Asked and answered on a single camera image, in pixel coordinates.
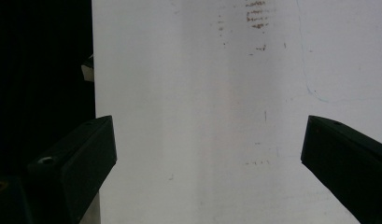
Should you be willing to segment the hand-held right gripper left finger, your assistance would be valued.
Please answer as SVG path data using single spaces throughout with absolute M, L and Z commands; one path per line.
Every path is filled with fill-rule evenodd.
M 117 162 L 110 116 L 79 125 L 27 165 L 36 224 L 78 224 Z

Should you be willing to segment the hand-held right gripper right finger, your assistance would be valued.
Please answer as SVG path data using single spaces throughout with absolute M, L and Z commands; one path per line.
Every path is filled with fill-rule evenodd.
M 301 161 L 360 224 L 382 224 L 381 143 L 341 122 L 310 116 Z

